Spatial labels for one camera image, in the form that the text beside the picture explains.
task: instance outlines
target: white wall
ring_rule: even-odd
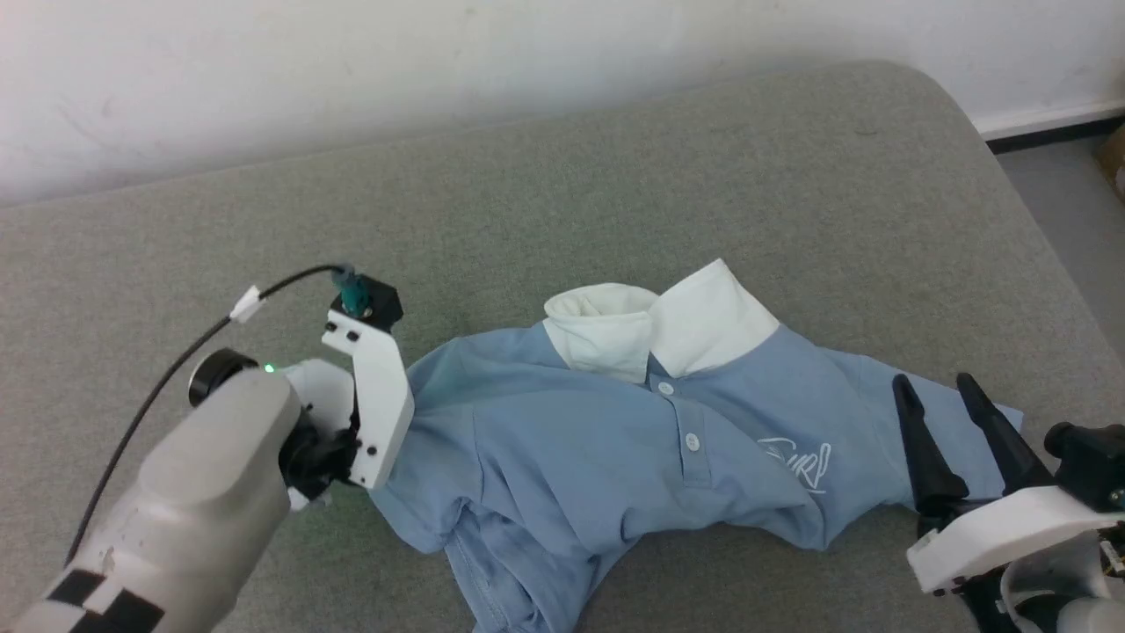
[[[3,0],[0,206],[884,57],[987,135],[1125,108],[1123,0]]]

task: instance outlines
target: black cable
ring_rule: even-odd
[[[312,268],[306,268],[300,272],[290,274],[285,279],[273,283],[272,286],[266,288],[259,293],[259,300],[264,300],[270,295],[277,292],[281,288],[304,279],[305,277],[310,277],[317,272],[342,272],[344,268],[335,263],[326,263],[322,265],[314,265]],[[78,530],[74,533],[74,540],[71,542],[70,551],[66,552],[66,562],[63,563],[64,567],[69,566],[71,561],[74,560],[74,555],[78,554],[78,549],[82,545],[82,539],[86,536],[86,531],[90,527],[90,521],[93,518],[93,512],[98,507],[98,501],[101,499],[101,494],[105,492],[106,486],[109,483],[109,478],[114,474],[114,469],[117,468],[117,462],[120,461],[122,454],[125,453],[125,447],[128,446],[129,441],[133,440],[133,434],[136,433],[137,427],[141,426],[141,421],[144,419],[145,414],[148,413],[148,408],[152,404],[156,401],[156,397],[163,391],[164,386],[168,381],[172,380],[172,377],[180,371],[180,368],[188,362],[191,356],[199,352],[199,349],[207,344],[215,335],[217,335],[223,328],[231,324],[231,316],[223,316],[217,324],[212,326],[201,337],[196,340],[186,351],[181,354],[172,364],[168,368],[164,374],[156,381],[156,387],[148,392],[148,398],[145,398],[144,404],[137,409],[136,415],[133,417],[133,422],[129,423],[128,428],[125,429],[125,435],[122,436],[120,442],[117,443],[117,449],[114,450],[112,456],[109,458],[109,463],[106,464],[106,470],[101,473],[101,479],[98,480],[97,488],[93,489],[93,495],[90,496],[90,503],[86,506],[86,512],[82,514],[82,521],[78,524]]]

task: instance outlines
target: blue polo shirt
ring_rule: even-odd
[[[709,274],[729,296],[693,281],[717,264]],[[562,301],[569,314],[454,340],[411,368],[415,417],[371,497],[408,544],[444,550],[475,631],[570,631],[651,532],[723,522],[819,550],[871,508],[912,505],[891,392],[900,372],[814,346],[731,280],[719,261],[659,297],[579,288]],[[684,283],[692,291],[674,291]],[[701,297],[737,307],[699,331],[683,315],[700,318]],[[637,345],[622,343],[629,333]],[[713,350],[691,343],[708,337]],[[612,350],[601,365],[600,338]],[[998,497],[960,396],[910,378],[950,467],[973,497]],[[1004,413],[1018,427],[1022,415]]]

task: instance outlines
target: cardboard box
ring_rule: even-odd
[[[1094,154],[1109,186],[1125,202],[1125,125],[1117,128]]]

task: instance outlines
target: white collar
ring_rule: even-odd
[[[777,331],[777,319],[717,259],[663,295],[598,283],[556,295],[543,328],[567,367],[644,383],[651,354],[672,378],[744,356]]]

